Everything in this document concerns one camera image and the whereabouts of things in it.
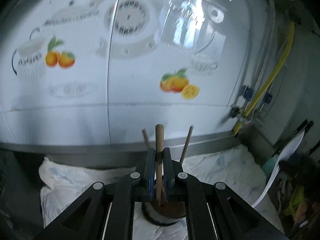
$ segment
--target wooden handle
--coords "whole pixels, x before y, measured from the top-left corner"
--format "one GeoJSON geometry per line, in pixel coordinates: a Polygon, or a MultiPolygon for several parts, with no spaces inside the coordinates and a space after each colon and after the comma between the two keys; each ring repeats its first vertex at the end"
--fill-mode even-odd
{"type": "Polygon", "coordinates": [[[156,198],[161,203],[164,126],[156,125],[156,198]]]}
{"type": "Polygon", "coordinates": [[[188,132],[188,135],[187,135],[186,143],[184,144],[184,147],[183,147],[183,150],[182,150],[182,154],[181,154],[181,158],[180,158],[180,163],[181,164],[183,163],[184,157],[186,155],[192,131],[193,131],[193,125],[191,125],[190,128],[189,128],[189,132],[188,132]]]}
{"type": "Polygon", "coordinates": [[[148,151],[150,148],[150,144],[149,144],[149,138],[148,138],[148,134],[147,134],[146,129],[142,130],[142,135],[143,135],[143,140],[144,140],[144,143],[146,144],[147,151],[148,151]]]}

